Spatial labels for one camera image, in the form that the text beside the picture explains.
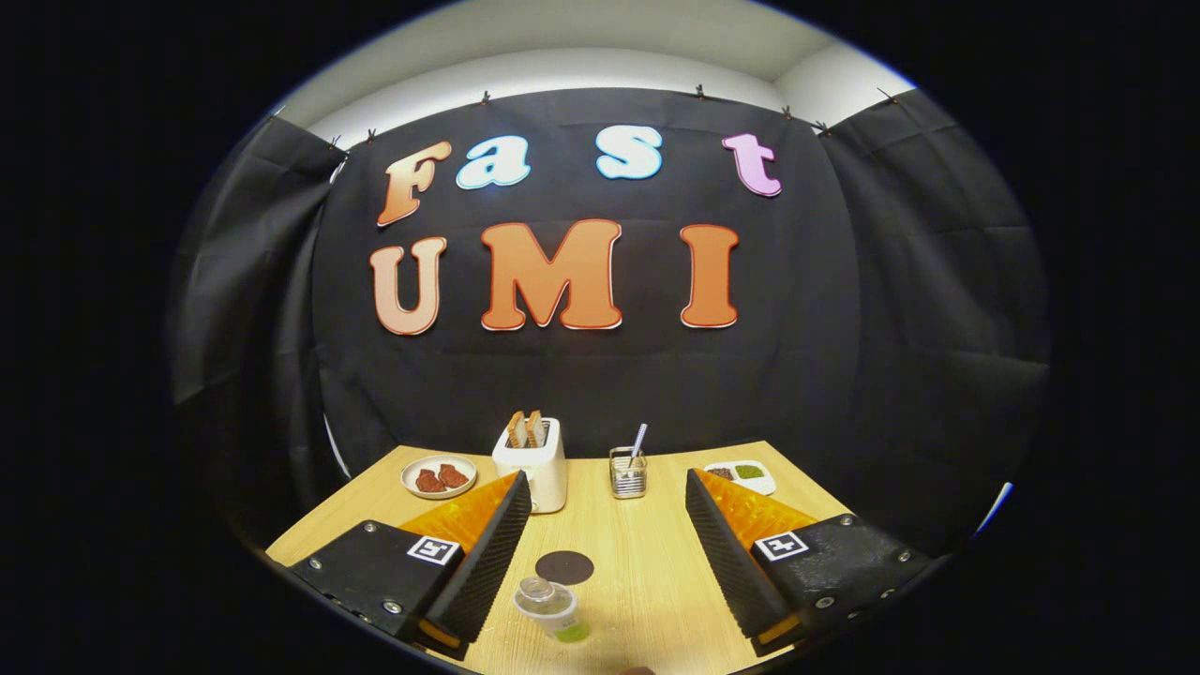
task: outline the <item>black fabric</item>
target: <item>black fabric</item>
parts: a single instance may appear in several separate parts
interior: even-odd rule
[[[308,268],[343,157],[287,121],[262,123],[205,189],[172,267],[181,440],[234,528],[264,546],[341,483],[320,422]]]
[[[896,100],[820,137],[850,209],[862,344],[852,432],[839,440],[850,452],[800,466],[938,555],[973,532],[1037,428],[1046,280],[984,153],[920,91]]]
[[[596,133],[646,125],[662,138],[662,167],[644,180],[608,180],[595,166]],[[738,179],[721,139],[754,133],[774,149],[766,198]],[[466,151],[502,136],[529,142],[532,171],[512,186],[461,190]],[[419,209],[379,228],[389,165],[449,141]],[[649,453],[762,438],[787,426],[840,428],[848,413],[858,342],[858,270],[834,172],[810,127],[742,103],[636,89],[550,91],[466,106],[382,133],[349,151],[322,215],[313,259],[313,316],[323,400],[352,474],[397,443],[488,454],[516,410],[563,424],[568,456],[607,456],[649,424]],[[547,256],[583,219],[620,223],[612,294],[623,323],[571,330],[493,333],[491,251],[480,233],[528,223]],[[731,253],[725,329],[680,322],[691,259],[680,228],[713,223],[738,233]],[[415,336],[376,316],[368,258],[401,246],[402,306],[416,301],[409,247],[445,237],[440,311]],[[559,311],[565,307],[565,300]]]

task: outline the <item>brown coaster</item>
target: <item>brown coaster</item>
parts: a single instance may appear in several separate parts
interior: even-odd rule
[[[595,571],[592,558],[575,551],[554,551],[538,558],[534,566],[538,577],[547,581],[570,586],[581,581],[587,581]]]

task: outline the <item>light blue letter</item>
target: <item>light blue letter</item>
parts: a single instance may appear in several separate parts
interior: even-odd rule
[[[610,126],[596,135],[596,148],[604,153],[596,168],[610,180],[649,178],[662,167],[662,155],[655,150],[661,147],[662,137],[648,126]]]
[[[472,160],[458,169],[455,180],[463,190],[476,190],[486,185],[516,185],[529,175],[529,165],[524,163],[529,142],[520,136],[497,136],[484,141],[470,150],[467,159]]]

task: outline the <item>white plate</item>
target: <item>white plate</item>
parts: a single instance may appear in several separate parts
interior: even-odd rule
[[[434,476],[442,471],[442,465],[449,464],[458,470],[460,473],[467,477],[467,482],[454,489],[446,489],[445,492],[422,492],[416,489],[416,477],[421,474],[422,468],[428,468]],[[470,486],[475,484],[475,465],[470,460],[455,456],[455,455],[433,455],[425,459],[419,459],[413,464],[404,467],[404,471],[400,472],[400,482],[408,488],[408,491],[416,495],[418,497],[424,497],[426,500],[449,500],[450,497],[457,497],[458,495],[470,490]]]
[[[762,476],[758,478],[739,478],[737,468],[739,464],[743,466],[750,465],[762,471]],[[775,491],[775,479],[770,476],[770,472],[767,471],[767,467],[763,466],[761,462],[757,462],[752,459],[744,459],[738,461],[719,461],[716,464],[710,464],[706,466],[704,471],[709,471],[713,468],[728,468],[730,473],[733,474],[734,483],[742,485],[743,488],[749,488],[755,492],[758,492],[760,495],[769,495]]]

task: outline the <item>wooden table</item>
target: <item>wooden table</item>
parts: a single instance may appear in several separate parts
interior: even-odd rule
[[[396,448],[292,526],[266,555],[290,566],[365,519],[398,526],[445,503],[416,497],[400,483],[406,465],[433,454],[444,453]],[[479,470],[476,486],[497,478],[490,455],[463,456]],[[850,512],[761,441],[647,455],[647,494],[634,500],[611,496],[607,459],[568,460],[566,506],[529,516],[479,640],[460,665],[498,675],[617,675],[635,665],[656,675],[704,675],[732,673],[785,653],[755,656],[721,597],[684,508],[688,468],[746,459],[761,461],[774,476],[778,489],[772,498],[817,520]],[[580,598],[580,616],[592,628],[581,643],[552,640],[512,605],[517,584],[535,575],[538,558],[559,550],[578,551],[595,565],[590,579],[571,586]]]

